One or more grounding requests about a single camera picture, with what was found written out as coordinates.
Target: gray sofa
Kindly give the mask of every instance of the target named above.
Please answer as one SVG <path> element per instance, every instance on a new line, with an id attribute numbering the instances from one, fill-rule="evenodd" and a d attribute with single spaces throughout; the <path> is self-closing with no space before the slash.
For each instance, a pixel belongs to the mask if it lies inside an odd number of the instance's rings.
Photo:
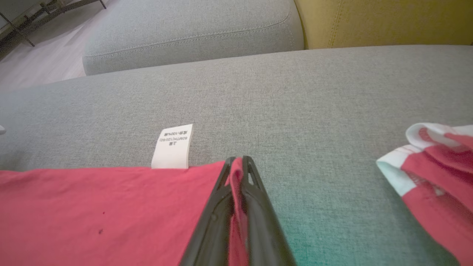
<path id="1" fill-rule="evenodd" d="M 0 94 L 0 169 L 255 160 L 300 266 L 455 265 L 375 160 L 417 122 L 473 124 L 473 46 L 306 50 L 133 69 Z"/>
<path id="2" fill-rule="evenodd" d="M 304 49 L 293 0 L 122 0 L 94 31 L 87 75 Z"/>

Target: red and white garment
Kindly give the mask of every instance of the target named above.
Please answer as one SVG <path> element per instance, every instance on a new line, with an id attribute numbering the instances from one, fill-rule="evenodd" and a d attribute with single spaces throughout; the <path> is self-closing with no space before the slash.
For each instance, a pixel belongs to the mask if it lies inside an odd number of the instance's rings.
<path id="1" fill-rule="evenodd" d="M 377 165 L 423 228 L 473 265 L 473 125 L 414 124 Z"/>

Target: folded clothing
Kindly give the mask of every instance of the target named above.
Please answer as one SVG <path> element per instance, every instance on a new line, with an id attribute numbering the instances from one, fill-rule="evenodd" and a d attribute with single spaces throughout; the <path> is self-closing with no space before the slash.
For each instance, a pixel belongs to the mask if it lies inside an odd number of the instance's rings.
<path id="1" fill-rule="evenodd" d="M 473 125 L 414 124 L 377 165 L 423 228 L 473 265 Z"/>
<path id="2" fill-rule="evenodd" d="M 178 265 L 223 165 L 0 171 L 0 265 Z M 244 265 L 235 206 L 229 264 Z"/>

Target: seam stitching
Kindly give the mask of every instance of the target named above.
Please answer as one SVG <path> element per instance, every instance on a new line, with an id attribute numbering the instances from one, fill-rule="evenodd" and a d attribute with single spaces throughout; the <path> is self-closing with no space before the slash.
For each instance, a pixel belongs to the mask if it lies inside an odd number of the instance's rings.
<path id="1" fill-rule="evenodd" d="M 118 49 L 118 50 L 109 51 L 109 52 L 106 52 L 106 53 L 97 53 L 97 54 L 84 55 L 84 57 L 95 57 L 95 56 L 98 57 L 98 56 L 103 56 L 103 55 L 110 55 L 110 54 L 115 53 L 115 52 L 125 52 L 128 49 L 142 48 L 142 47 L 153 46 L 153 45 L 157 45 L 157 44 L 166 44 L 166 43 L 170 43 L 170 42 L 174 42 L 174 41 L 186 40 L 186 39 L 191 39 L 191 38 L 200 37 L 200 36 L 212 36 L 212 35 L 219 35 L 219 34 L 225 34 L 225 33 L 236 33 L 236 32 L 239 32 L 239 31 L 247 31 L 248 32 L 248 31 L 255 30 L 255 29 L 263 29 L 265 27 L 270 28 L 272 26 L 277 26 L 277 25 L 280 25 L 281 23 L 284 23 L 288 19 L 290 14 L 291 14 L 291 9 L 290 9 L 290 6 L 289 6 L 289 12 L 288 12 L 287 16 L 284 17 L 283 19 L 279 20 L 279 21 L 276 21 L 275 23 L 269 23 L 269 24 L 266 24 L 266 25 L 256 26 L 256 27 L 252 27 L 252 28 L 243 28 L 243 29 L 237 29 L 237 30 L 228 30 L 228 31 L 220 31 L 220 32 L 212 32 L 212 33 L 204 33 L 204 34 L 193 35 L 193 36 L 180 37 L 180 38 L 176 38 L 176 39 L 166 40 L 166 41 L 163 41 L 163 42 L 155 42 L 155 43 L 150 43 L 150 44 L 141 44 L 141 45 L 131 46 L 131 47 L 127 47 L 127 48 L 122 48 L 122 49 Z"/>
<path id="2" fill-rule="evenodd" d="M 291 15 L 291 9 L 289 9 L 288 17 L 290 17 L 290 15 Z M 288 38 L 289 38 L 289 43 L 291 45 L 291 50 L 294 50 L 294 44 L 292 42 L 294 40 L 294 36 L 292 36 L 291 28 L 289 27 L 289 25 L 286 22 L 284 22 L 284 24 L 286 26 L 285 29 L 284 29 L 286 31 L 286 34 L 288 34 L 288 32 L 289 32 Z"/>
<path id="3" fill-rule="evenodd" d="M 332 32 L 330 33 L 330 38 L 328 40 L 329 48 L 333 48 L 333 44 L 335 43 L 335 36 L 337 35 L 338 25 L 342 17 L 342 6 L 343 0 L 340 0 L 340 3 L 338 4 L 337 8 L 337 14 L 335 15 L 335 19 L 333 20 Z"/>
<path id="4" fill-rule="evenodd" d="M 129 51 L 124 51 L 124 52 L 119 52 L 119 53 L 113 53 L 113 54 L 105 54 L 105 55 L 98 55 L 98 56 L 85 56 L 88 59 L 98 59 L 98 58 L 104 58 L 104 57 L 113 57 L 119 54 L 126 54 L 126 53 L 133 53 L 133 52 L 138 52 L 138 51 L 143 51 L 143 50 L 148 50 L 148 49 L 153 49 L 153 48 L 159 48 L 159 47 L 164 47 L 164 46 L 173 46 L 176 44 L 183 44 L 183 43 L 190 43 L 194 41 L 200 41 L 200 40 L 206 40 L 206 39 L 213 39 L 213 38 L 223 38 L 223 37 L 229 37 L 229 36 L 236 36 L 236 35 L 242 35 L 242 34 L 247 34 L 247 33 L 256 33 L 256 32 L 262 32 L 265 30 L 273 29 L 276 27 L 281 26 L 282 24 L 278 24 L 272 27 L 268 27 L 265 29 L 257 30 L 257 31 L 245 31 L 237 34 L 230 34 L 230 35 L 217 35 L 217 36 L 212 36 L 212 37 L 205 37 L 205 38 L 198 38 L 198 39 L 191 39 L 191 40 L 186 40 L 186 41 L 181 41 L 181 42 L 173 42 L 170 44 L 163 44 L 163 45 L 155 45 L 155 46 L 150 46 L 146 48 L 141 48 L 141 49 L 134 49 L 134 50 L 129 50 Z"/>
<path id="5" fill-rule="evenodd" d="M 429 195 L 427 195 L 427 193 L 425 193 L 424 191 L 422 191 L 422 194 L 423 194 L 423 196 L 428 200 L 428 203 L 429 203 L 429 205 L 432 207 L 432 209 L 434 209 L 436 213 L 438 213 L 439 215 L 441 215 L 442 212 L 439 211 L 438 207 L 433 204 L 432 198 L 431 198 Z M 468 235 L 468 236 L 465 236 L 465 238 L 467 238 L 469 241 L 473 241 L 473 239 L 471 239 L 471 235 L 473 234 L 473 231 L 472 231 L 470 228 L 465 227 L 463 224 L 456 224 L 456 223 L 454 223 L 454 222 L 451 222 L 451 221 L 456 221 L 455 218 L 454 218 L 454 216 L 452 215 L 452 212 L 451 212 L 451 211 L 445 210 L 445 214 L 448 216 L 449 219 L 448 219 L 448 220 L 444 219 L 444 220 L 445 220 L 448 224 L 450 224 L 450 225 L 455 229 L 455 231 L 457 231 L 459 234 L 462 234 L 462 233 L 463 233 L 462 230 L 467 231 L 467 232 L 469 233 L 469 235 Z"/>

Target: sofa armrest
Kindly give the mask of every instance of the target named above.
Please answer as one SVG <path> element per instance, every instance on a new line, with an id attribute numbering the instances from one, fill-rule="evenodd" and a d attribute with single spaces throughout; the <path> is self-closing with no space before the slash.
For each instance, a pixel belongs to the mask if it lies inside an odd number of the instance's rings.
<path id="1" fill-rule="evenodd" d="M 295 0 L 308 49 L 471 44 L 471 0 Z"/>

